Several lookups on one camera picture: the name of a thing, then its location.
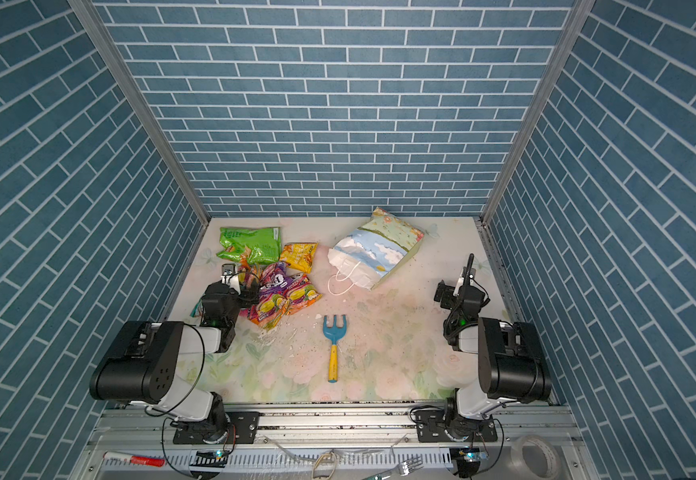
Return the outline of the purple berry candy packet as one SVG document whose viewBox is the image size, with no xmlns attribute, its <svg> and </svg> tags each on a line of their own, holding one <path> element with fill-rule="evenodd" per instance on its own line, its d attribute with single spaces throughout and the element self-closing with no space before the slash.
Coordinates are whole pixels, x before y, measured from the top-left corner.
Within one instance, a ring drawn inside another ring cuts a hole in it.
<svg viewBox="0 0 696 480">
<path fill-rule="evenodd" d="M 287 273 L 287 263 L 279 261 L 268 265 L 260 279 L 260 300 L 272 295 L 284 294 L 293 283 L 294 278 Z"/>
</svg>

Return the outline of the illustrated paper gift bag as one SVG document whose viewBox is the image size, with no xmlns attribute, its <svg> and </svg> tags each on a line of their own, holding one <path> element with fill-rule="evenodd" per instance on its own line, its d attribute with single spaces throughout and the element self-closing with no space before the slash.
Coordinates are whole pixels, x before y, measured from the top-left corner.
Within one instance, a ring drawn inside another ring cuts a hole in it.
<svg viewBox="0 0 696 480">
<path fill-rule="evenodd" d="M 372 290 L 420 249 L 426 232 L 378 207 L 371 219 L 340 240 L 328 252 L 337 272 L 328 291 L 344 295 L 354 286 Z"/>
</svg>

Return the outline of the lemon fruit candy packet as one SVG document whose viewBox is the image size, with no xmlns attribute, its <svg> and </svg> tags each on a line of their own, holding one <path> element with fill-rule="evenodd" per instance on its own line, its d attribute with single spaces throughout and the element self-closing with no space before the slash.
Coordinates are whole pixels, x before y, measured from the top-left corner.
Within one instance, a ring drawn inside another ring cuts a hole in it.
<svg viewBox="0 0 696 480">
<path fill-rule="evenodd" d="M 276 327 L 285 315 L 293 315 L 322 298 L 305 274 L 278 278 L 278 284 L 261 288 L 258 302 L 248 312 L 248 319 L 265 329 Z"/>
</svg>

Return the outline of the teal red snack packet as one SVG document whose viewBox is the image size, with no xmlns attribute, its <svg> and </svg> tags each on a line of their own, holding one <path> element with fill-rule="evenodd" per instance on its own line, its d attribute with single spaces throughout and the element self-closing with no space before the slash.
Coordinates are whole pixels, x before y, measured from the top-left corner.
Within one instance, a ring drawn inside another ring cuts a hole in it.
<svg viewBox="0 0 696 480">
<path fill-rule="evenodd" d="M 204 317 L 204 308 L 203 308 L 203 304 L 202 304 L 201 300 L 197 301 L 196 304 L 194 305 L 194 307 L 190 313 L 190 317 L 191 318 L 199 318 L 199 319 Z"/>
</svg>

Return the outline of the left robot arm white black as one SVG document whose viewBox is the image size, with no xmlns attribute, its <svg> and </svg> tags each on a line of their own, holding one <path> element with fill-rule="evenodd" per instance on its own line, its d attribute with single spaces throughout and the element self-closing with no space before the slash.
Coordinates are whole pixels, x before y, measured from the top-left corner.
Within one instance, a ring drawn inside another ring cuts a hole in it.
<svg viewBox="0 0 696 480">
<path fill-rule="evenodd" d="M 260 414 L 229 413 L 222 396 L 177 373 L 181 356 L 225 353 L 235 338 L 239 313 L 259 301 L 252 274 L 210 284 L 199 302 L 200 324 L 183 321 L 129 321 L 121 327 L 91 376 L 96 400 L 139 403 L 146 413 L 164 417 L 175 428 L 178 445 L 254 442 Z"/>
</svg>

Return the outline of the green chips bag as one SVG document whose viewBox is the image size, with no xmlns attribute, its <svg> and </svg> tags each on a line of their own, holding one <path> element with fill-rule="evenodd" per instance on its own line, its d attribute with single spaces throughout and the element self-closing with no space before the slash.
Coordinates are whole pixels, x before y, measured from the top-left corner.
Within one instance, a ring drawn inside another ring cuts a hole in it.
<svg viewBox="0 0 696 480">
<path fill-rule="evenodd" d="M 279 227 L 220 229 L 219 258 L 248 265 L 268 265 L 279 261 L 281 234 Z"/>
</svg>

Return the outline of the yellow corn chips packet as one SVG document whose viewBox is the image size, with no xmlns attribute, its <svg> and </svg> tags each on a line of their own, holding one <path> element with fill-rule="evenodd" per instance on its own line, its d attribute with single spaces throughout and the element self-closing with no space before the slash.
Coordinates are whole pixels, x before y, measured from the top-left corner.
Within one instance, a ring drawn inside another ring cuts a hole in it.
<svg viewBox="0 0 696 480">
<path fill-rule="evenodd" d="M 317 242 L 288 243 L 283 246 L 279 260 L 290 268 L 308 274 L 312 271 L 317 250 Z"/>
</svg>

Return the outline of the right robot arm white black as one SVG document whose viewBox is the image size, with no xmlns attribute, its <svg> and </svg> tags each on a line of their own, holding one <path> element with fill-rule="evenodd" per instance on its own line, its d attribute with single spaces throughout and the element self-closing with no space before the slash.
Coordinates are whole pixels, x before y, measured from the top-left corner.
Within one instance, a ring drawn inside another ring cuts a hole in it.
<svg viewBox="0 0 696 480">
<path fill-rule="evenodd" d="M 454 351 L 477 356 L 478 380 L 457 388 L 444 407 L 412 408 L 410 419 L 422 443 L 494 442 L 494 415 L 512 404 L 546 401 L 552 375 L 537 328 L 481 315 L 490 299 L 474 279 L 437 285 L 434 301 L 449 312 L 443 336 Z"/>
</svg>

